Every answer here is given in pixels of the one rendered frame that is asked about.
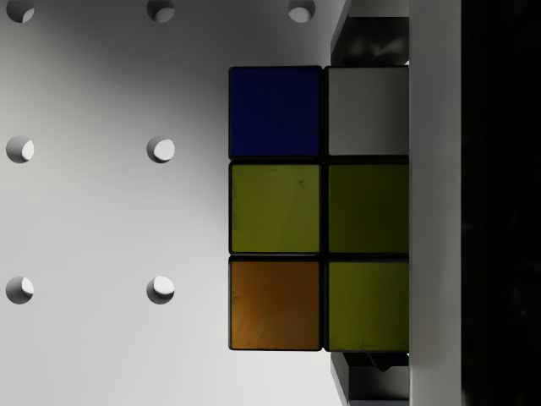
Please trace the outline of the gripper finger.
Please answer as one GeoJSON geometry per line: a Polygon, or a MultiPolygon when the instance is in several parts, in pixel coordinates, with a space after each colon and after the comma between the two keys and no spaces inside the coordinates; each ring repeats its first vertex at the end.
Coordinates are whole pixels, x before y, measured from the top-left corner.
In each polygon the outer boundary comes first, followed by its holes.
{"type": "Polygon", "coordinates": [[[409,0],[345,0],[331,39],[331,65],[408,63],[409,0]]]}
{"type": "Polygon", "coordinates": [[[342,406],[409,406],[407,353],[331,353],[342,406]]]}

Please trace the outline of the puzzle cube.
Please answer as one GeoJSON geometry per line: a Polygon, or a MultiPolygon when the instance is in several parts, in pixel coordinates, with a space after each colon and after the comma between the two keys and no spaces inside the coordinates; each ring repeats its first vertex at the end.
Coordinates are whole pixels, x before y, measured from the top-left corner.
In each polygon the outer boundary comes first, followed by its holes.
{"type": "Polygon", "coordinates": [[[409,350],[407,66],[228,73],[228,345],[409,350]]]}

